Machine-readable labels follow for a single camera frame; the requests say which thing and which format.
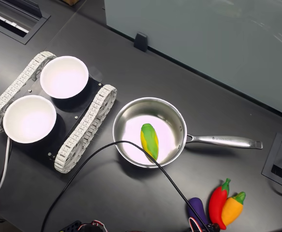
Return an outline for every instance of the orange pepper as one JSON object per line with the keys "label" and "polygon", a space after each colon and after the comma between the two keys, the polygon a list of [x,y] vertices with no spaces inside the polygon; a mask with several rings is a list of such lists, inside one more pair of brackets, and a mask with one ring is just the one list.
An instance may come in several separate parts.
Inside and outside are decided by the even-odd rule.
{"label": "orange pepper", "polygon": [[222,212],[222,220],[225,226],[231,224],[241,214],[245,197],[245,192],[240,192],[238,195],[227,199]]}

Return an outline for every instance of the stainless steel saucepan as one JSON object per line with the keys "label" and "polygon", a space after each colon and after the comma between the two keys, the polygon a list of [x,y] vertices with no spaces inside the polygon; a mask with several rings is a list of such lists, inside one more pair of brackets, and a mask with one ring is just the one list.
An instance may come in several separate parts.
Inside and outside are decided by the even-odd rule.
{"label": "stainless steel saucepan", "polygon": [[[159,140],[157,162],[165,166],[173,162],[186,143],[207,143],[236,148],[262,149],[262,142],[235,136],[194,136],[187,134],[186,123],[180,112],[170,103],[158,98],[140,98],[125,105],[116,116],[113,126],[114,141],[127,140],[142,147],[140,133],[143,124],[150,123]],[[131,144],[116,145],[120,154],[132,164],[156,168],[146,155]]]}

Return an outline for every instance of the dark countertop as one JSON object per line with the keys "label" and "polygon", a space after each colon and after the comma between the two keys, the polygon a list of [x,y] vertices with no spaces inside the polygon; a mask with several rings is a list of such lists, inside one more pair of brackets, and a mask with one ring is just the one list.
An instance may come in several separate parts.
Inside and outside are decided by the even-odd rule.
{"label": "dark countertop", "polygon": [[[0,94],[46,47],[28,44],[22,47],[24,56],[12,60],[6,53],[16,49],[15,44],[3,37]],[[206,203],[213,189],[229,177],[230,195],[245,191],[247,198],[242,215],[227,231],[278,232],[282,228],[282,195],[277,193],[282,193],[282,186],[261,175],[275,134],[282,133],[281,117],[152,52],[135,49],[132,42],[86,14],[74,14],[46,50],[57,56],[76,56],[98,69],[103,74],[102,83],[118,89],[117,101],[69,174],[50,170],[13,150],[0,191],[2,217],[24,232],[40,231],[45,213],[76,168],[92,152],[113,141],[112,125],[118,111],[134,99],[158,97],[178,108],[191,134],[227,134],[264,143],[263,150],[187,145],[180,157],[165,167],[183,194]],[[5,146],[6,135],[0,134],[0,171]],[[100,152],[83,168],[54,208],[46,231],[56,232],[77,219],[100,220],[115,232],[180,232],[188,227],[185,203],[165,176],[159,170],[133,167],[115,147]]]}

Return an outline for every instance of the white cable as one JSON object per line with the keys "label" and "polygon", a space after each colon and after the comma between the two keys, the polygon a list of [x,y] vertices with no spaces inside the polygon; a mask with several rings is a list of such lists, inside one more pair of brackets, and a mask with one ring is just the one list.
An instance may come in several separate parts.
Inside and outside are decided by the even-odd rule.
{"label": "white cable", "polygon": [[100,224],[101,226],[103,226],[103,228],[105,229],[105,231],[108,232],[108,230],[106,229],[105,225],[104,225],[102,222],[100,222],[100,221],[98,221],[98,220],[94,220],[94,222],[96,222],[96,223]]}
{"label": "white cable", "polygon": [[201,229],[200,225],[198,224],[198,222],[197,222],[193,217],[190,217],[190,218],[188,219],[188,221],[189,221],[189,225],[190,225],[190,228],[191,228],[192,232],[194,232],[194,230],[193,230],[193,226],[192,226],[190,220],[192,220],[192,221],[195,223],[195,225],[197,226],[197,228],[198,228],[198,230],[199,230],[200,232],[203,231],[203,230]]}
{"label": "white cable", "polygon": [[5,179],[5,175],[6,175],[7,163],[9,161],[10,143],[11,143],[11,139],[9,137],[7,137],[7,145],[6,145],[6,152],[5,152],[5,162],[4,162],[4,169],[3,169],[2,179],[1,179],[1,182],[0,182],[0,189],[2,187],[2,184],[3,184],[4,179]]}

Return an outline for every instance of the red chili pepper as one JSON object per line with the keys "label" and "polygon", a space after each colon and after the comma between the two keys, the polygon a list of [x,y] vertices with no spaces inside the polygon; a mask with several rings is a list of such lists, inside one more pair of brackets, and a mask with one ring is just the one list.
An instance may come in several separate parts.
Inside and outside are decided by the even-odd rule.
{"label": "red chili pepper", "polygon": [[221,230],[226,229],[222,220],[222,211],[229,194],[230,181],[231,180],[227,178],[222,186],[215,189],[208,204],[209,218],[212,223],[217,223]]}

